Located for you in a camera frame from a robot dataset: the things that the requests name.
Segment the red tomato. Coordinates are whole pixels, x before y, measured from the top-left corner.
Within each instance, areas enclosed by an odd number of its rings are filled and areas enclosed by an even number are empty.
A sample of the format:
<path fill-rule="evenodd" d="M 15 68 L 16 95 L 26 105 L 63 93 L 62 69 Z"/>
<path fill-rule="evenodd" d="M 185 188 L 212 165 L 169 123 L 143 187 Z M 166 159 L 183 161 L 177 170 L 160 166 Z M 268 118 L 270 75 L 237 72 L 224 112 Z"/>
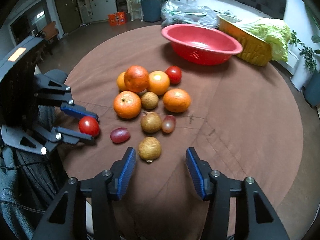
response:
<path fill-rule="evenodd" d="M 81 133 L 89 134 L 92 137 L 97 137 L 100 134 L 99 123 L 91 116 L 81 118 L 78 126 Z"/>
<path fill-rule="evenodd" d="M 177 85 L 180 83 L 182 78 L 182 72 L 181 69 L 177 66 L 170 66 L 165 73 L 170 79 L 170 83 L 173 85 Z"/>

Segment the red grape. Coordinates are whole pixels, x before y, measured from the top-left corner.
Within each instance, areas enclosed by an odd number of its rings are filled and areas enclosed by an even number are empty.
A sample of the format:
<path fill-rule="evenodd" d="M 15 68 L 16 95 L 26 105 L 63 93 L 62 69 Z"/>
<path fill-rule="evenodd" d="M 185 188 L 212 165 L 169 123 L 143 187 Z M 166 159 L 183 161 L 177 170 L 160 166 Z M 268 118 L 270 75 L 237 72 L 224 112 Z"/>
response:
<path fill-rule="evenodd" d="M 131 137 L 129 130 L 125 127 L 119 127 L 114 129 L 110 134 L 110 139 L 114 144 L 121 144 L 129 140 Z"/>
<path fill-rule="evenodd" d="M 173 115 L 167 115 L 162 122 L 162 131 L 164 133 L 171 133 L 175 129 L 176 118 Z"/>

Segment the brown longan front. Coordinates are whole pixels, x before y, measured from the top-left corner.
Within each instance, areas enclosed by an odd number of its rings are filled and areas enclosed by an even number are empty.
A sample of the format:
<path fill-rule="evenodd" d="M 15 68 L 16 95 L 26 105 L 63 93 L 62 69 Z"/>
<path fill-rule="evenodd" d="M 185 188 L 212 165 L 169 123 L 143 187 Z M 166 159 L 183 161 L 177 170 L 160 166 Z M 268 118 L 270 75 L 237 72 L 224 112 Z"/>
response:
<path fill-rule="evenodd" d="M 144 138 L 138 146 L 139 157 L 147 163 L 159 158 L 162 152 L 160 142 L 154 137 Z"/>

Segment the brown longan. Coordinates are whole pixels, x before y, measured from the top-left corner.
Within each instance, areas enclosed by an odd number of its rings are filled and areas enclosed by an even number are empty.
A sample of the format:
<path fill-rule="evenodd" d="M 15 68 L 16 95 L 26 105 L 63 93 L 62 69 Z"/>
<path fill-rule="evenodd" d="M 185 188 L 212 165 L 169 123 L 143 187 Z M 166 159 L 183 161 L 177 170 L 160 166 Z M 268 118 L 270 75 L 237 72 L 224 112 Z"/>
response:
<path fill-rule="evenodd" d="M 141 128 L 146 133 L 156 133 L 161 129 L 161 117 L 155 112 L 146 112 L 140 121 Z"/>
<path fill-rule="evenodd" d="M 159 97 L 154 92 L 146 92 L 141 97 L 142 106 L 145 109 L 155 109 L 158 106 Z"/>
<path fill-rule="evenodd" d="M 138 146 L 139 157 L 147 163 L 159 158 L 162 152 L 160 142 L 154 137 L 144 138 Z"/>

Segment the small orange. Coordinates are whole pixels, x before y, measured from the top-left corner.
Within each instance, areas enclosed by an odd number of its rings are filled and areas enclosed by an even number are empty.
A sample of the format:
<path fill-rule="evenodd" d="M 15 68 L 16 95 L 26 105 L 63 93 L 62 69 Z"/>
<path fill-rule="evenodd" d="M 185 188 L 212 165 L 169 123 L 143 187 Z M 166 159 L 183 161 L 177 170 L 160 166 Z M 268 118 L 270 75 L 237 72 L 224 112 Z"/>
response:
<path fill-rule="evenodd" d="M 125 72 L 122 72 L 118 77 L 117 77 L 117 80 L 116 80 L 116 83 L 117 83 L 117 86 L 119 88 L 120 91 L 125 91 L 127 90 L 126 86 L 125 86 L 125 82 L 124 82 L 124 75 L 125 75 Z"/>

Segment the dark orange top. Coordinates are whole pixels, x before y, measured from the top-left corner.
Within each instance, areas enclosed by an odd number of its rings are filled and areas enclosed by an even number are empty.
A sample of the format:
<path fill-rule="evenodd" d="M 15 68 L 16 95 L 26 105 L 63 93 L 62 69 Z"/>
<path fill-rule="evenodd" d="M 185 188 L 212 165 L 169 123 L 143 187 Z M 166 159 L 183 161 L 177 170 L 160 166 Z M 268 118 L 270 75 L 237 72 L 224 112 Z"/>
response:
<path fill-rule="evenodd" d="M 127 90 L 140 93 L 149 86 L 149 72 L 142 66 L 132 65 L 124 74 Z"/>

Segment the light orange round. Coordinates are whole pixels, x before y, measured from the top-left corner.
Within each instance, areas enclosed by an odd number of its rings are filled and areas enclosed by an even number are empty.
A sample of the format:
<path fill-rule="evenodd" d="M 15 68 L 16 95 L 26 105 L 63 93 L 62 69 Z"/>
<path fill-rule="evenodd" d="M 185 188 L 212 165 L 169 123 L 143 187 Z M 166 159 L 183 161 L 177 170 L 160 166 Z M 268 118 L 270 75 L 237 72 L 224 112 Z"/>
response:
<path fill-rule="evenodd" d="M 169 86 L 170 79 L 165 72 L 157 70 L 149 74 L 148 91 L 157 95 L 163 95 L 167 92 Z"/>

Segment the person dark grey clothing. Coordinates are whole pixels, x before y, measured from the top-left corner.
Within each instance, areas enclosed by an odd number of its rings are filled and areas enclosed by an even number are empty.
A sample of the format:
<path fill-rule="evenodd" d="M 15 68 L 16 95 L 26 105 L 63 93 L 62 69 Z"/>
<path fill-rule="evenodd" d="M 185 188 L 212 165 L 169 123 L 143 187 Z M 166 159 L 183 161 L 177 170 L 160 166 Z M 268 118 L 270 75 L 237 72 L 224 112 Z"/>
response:
<path fill-rule="evenodd" d="M 18 239 L 32 239 L 41 215 L 24 210 L 46 210 L 68 176 L 58 150 L 46 158 L 1 143 L 1 217 Z"/>

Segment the brown round tablecloth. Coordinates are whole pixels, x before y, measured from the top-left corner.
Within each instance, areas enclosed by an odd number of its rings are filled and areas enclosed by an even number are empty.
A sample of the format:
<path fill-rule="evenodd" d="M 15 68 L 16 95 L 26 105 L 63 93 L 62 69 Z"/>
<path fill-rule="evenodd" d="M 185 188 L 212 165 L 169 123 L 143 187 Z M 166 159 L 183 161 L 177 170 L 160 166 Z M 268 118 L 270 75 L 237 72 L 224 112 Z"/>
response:
<path fill-rule="evenodd" d="M 210 166 L 243 180 L 252 176 L 273 207 L 288 193 L 303 151 L 298 106 L 278 71 L 255 67 L 238 57 L 217 66 L 200 66 L 176 55 L 152 25 L 113 37 L 89 52 L 71 71 L 67 85 L 75 102 L 97 113 L 100 135 L 95 145 L 60 146 L 65 171 L 80 180 L 92 178 L 144 138 L 140 120 L 118 118 L 113 101 L 117 76 L 132 65 L 149 72 L 170 65 L 182 68 L 180 88 L 191 97 L 169 134 L 156 133 L 161 156 L 153 163 L 137 160 L 127 193 L 114 213 L 126 239 L 199 239 L 208 203 L 195 192 L 185 164 L 193 147 Z M 114 144 L 111 132 L 129 130 L 130 139 Z"/>

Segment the brown door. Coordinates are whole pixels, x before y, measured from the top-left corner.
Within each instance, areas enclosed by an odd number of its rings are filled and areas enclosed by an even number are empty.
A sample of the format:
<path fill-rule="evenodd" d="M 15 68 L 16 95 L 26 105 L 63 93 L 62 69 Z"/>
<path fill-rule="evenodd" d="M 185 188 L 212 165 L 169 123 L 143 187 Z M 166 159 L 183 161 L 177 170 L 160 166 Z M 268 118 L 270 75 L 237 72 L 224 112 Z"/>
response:
<path fill-rule="evenodd" d="M 77 0 L 54 0 L 64 34 L 78 29 L 82 23 Z"/>

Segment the red plastic basin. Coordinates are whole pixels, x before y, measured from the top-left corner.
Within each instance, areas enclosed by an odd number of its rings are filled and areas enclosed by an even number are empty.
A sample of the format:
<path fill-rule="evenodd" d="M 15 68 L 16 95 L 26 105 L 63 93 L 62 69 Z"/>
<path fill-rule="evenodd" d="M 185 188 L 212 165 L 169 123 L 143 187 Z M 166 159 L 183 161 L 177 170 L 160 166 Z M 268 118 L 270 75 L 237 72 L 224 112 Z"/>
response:
<path fill-rule="evenodd" d="M 161 34 L 170 41 L 178 56 L 205 66 L 225 63 L 243 50 L 235 38 L 217 29 L 195 24 L 170 25 L 163 28 Z"/>

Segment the plastic bag of vegetables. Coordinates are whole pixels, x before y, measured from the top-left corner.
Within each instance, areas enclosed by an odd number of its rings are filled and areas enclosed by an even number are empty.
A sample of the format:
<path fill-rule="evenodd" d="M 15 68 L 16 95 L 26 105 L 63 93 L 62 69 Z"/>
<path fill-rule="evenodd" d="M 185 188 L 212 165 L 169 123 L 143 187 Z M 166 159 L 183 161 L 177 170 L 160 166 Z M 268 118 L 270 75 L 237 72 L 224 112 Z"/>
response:
<path fill-rule="evenodd" d="M 167 1 L 161 8 L 162 29 L 173 24 L 195 24 L 208 28 L 217 27 L 217 15 L 207 6 Z"/>

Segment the napa cabbage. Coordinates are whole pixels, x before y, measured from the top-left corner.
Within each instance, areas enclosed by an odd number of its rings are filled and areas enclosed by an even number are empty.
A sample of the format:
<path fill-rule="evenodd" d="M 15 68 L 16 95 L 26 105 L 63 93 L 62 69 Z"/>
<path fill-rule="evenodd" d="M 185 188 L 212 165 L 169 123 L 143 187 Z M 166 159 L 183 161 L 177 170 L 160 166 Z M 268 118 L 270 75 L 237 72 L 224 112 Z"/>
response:
<path fill-rule="evenodd" d="M 272 50 L 272 60 L 284 62 L 288 60 L 291 30 L 283 20 L 261 17 L 250 21 L 240 21 L 235 25 L 268 43 Z"/>

